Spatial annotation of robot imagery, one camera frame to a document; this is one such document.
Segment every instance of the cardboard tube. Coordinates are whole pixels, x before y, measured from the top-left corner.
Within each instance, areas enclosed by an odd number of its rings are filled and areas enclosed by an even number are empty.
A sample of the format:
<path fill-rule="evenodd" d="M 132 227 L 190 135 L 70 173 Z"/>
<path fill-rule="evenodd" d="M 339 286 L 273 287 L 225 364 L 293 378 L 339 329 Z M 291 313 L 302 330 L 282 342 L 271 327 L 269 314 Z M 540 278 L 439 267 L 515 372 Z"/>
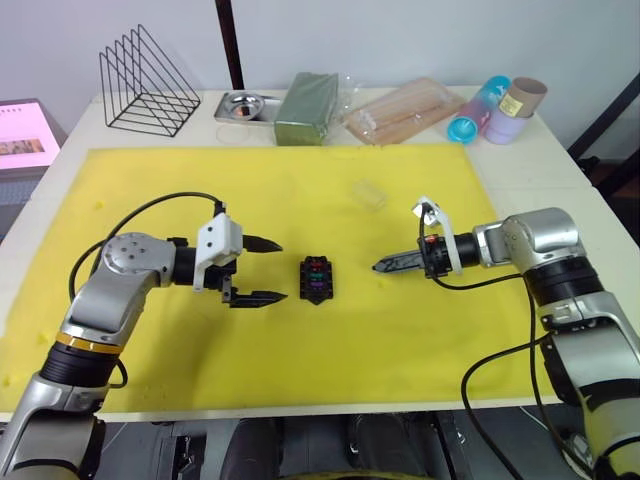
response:
<path fill-rule="evenodd" d="M 498 108 L 509 117 L 528 118 L 547 94 L 547 86 L 528 77 L 518 77 L 504 95 Z"/>

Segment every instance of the white wall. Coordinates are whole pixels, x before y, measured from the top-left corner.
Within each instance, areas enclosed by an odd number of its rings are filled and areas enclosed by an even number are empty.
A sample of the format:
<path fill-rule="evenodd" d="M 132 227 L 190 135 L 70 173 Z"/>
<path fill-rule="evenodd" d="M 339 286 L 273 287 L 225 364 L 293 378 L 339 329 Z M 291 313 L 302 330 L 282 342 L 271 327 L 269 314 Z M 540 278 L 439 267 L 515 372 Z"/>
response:
<path fill-rule="evenodd" d="M 100 91 L 98 52 L 138 23 L 194 88 L 230 88 L 213 0 L 0 0 L 0 100 L 38 98 L 71 131 Z"/>
<path fill-rule="evenodd" d="M 247 87 L 304 70 L 369 86 L 527 75 L 548 85 L 540 113 L 566 147 L 640 69 L 638 0 L 236 0 L 234 14 Z"/>

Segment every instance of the clear plastic piece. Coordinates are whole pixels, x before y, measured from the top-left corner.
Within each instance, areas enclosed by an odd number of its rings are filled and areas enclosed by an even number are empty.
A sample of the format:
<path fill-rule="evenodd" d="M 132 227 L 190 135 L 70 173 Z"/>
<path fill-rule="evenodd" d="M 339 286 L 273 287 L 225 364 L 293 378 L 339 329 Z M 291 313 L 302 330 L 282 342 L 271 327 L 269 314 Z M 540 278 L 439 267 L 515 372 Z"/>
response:
<path fill-rule="evenodd" d="M 344 117 L 364 143 L 400 143 L 456 113 L 465 99 L 430 78 L 419 78 Z"/>

